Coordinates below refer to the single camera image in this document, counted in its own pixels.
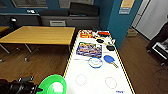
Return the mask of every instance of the white table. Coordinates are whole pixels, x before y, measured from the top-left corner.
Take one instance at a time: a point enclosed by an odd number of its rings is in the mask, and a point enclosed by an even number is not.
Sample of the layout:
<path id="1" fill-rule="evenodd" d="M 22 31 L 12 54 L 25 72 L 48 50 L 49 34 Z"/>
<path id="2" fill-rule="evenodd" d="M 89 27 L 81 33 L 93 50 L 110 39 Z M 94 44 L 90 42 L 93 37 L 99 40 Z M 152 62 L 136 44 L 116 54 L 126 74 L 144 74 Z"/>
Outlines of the white table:
<path id="1" fill-rule="evenodd" d="M 94 69 L 88 64 L 88 59 L 91 57 L 76 55 L 76 49 L 79 42 L 99 43 L 96 39 L 80 38 L 79 34 L 64 73 L 67 83 L 66 94 L 134 94 L 117 50 L 108 51 L 106 45 L 102 44 L 101 60 L 103 65 Z M 112 56 L 119 68 L 106 63 L 103 59 L 104 55 Z"/>

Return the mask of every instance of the floor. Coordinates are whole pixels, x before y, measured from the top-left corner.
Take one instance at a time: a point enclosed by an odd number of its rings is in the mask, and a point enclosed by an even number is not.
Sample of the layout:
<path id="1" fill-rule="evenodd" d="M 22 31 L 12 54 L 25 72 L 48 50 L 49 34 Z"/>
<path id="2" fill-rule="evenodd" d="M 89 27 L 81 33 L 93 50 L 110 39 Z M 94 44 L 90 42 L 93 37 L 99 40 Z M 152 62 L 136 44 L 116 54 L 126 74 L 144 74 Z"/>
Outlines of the floor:
<path id="1" fill-rule="evenodd" d="M 147 53 L 146 41 L 141 35 L 126 37 L 119 50 L 120 57 L 130 78 L 136 94 L 168 94 L 168 69 L 161 67 L 160 62 Z M 35 84 L 51 74 L 63 75 L 67 59 L 68 46 L 64 45 L 29 45 L 38 50 L 24 61 L 29 51 L 23 44 L 3 44 L 11 52 L 7 54 L 0 48 L 0 79 L 9 82 L 20 77 L 34 76 Z"/>
<path id="2" fill-rule="evenodd" d="M 147 53 L 148 41 L 141 35 L 125 37 L 120 57 L 136 94 L 168 94 L 168 68 Z"/>

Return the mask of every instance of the red object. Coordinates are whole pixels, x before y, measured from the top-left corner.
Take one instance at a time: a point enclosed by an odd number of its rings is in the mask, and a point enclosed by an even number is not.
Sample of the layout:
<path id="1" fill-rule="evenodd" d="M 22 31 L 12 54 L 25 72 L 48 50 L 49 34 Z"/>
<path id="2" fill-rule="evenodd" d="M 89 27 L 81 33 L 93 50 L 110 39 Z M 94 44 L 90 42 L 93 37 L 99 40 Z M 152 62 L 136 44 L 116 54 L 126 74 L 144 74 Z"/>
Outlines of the red object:
<path id="1" fill-rule="evenodd" d="M 108 32 L 99 32 L 99 34 L 101 34 L 101 35 L 110 35 L 110 33 L 108 33 Z"/>
<path id="2" fill-rule="evenodd" d="M 80 37 L 81 38 L 93 38 L 92 30 L 80 30 Z"/>

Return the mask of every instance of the white wall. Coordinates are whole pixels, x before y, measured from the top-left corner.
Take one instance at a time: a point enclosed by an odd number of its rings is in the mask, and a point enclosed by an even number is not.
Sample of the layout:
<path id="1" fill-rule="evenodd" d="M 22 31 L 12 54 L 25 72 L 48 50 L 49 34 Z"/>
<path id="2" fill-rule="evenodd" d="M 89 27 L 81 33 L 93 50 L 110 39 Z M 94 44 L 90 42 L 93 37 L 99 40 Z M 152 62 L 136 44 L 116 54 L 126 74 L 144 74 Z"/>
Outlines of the white wall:
<path id="1" fill-rule="evenodd" d="M 141 9 L 149 0 L 144 0 Z M 161 29 L 164 23 L 168 21 L 168 0 L 151 0 L 143 15 L 137 13 L 132 26 L 141 32 L 148 39 L 152 39 Z"/>

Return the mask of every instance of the wall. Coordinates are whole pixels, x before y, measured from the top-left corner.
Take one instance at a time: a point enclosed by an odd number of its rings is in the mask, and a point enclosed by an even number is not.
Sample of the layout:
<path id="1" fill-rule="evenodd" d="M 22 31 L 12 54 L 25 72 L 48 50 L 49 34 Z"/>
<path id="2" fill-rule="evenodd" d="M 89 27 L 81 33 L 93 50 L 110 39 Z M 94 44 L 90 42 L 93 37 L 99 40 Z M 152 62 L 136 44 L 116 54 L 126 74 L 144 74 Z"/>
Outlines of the wall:
<path id="1" fill-rule="evenodd" d="M 113 4 L 112 4 L 111 12 L 110 12 L 110 18 L 108 18 L 109 21 L 107 20 L 101 21 L 101 23 L 102 22 L 106 24 L 108 23 L 107 28 L 103 26 L 102 24 L 100 26 L 103 27 L 102 29 L 110 31 L 112 37 L 116 39 L 115 44 L 116 44 L 117 49 L 119 49 L 122 44 L 123 39 L 125 38 L 127 34 L 127 30 L 130 27 L 135 14 L 137 13 L 137 10 L 142 0 L 135 0 L 130 14 L 124 14 L 124 15 L 118 14 L 122 0 L 113 0 L 113 1 L 103 0 L 103 1 L 106 2 L 106 4 L 109 2 L 113 2 Z"/>
<path id="2" fill-rule="evenodd" d="M 106 30 L 111 16 L 114 0 L 103 0 L 100 5 L 100 27 Z"/>
<path id="3" fill-rule="evenodd" d="M 15 8 L 11 0 L 1 0 L 5 3 L 7 8 L 0 8 L 0 13 L 19 13 L 19 14 L 28 14 L 27 9 L 34 9 L 36 14 L 46 8 Z M 100 6 L 101 0 L 94 0 L 94 5 Z M 48 9 L 51 10 L 63 10 L 59 8 L 59 0 L 46 0 Z"/>
<path id="4" fill-rule="evenodd" d="M 168 0 L 151 0 L 139 23 L 134 28 L 151 40 L 168 21 L 167 8 Z"/>

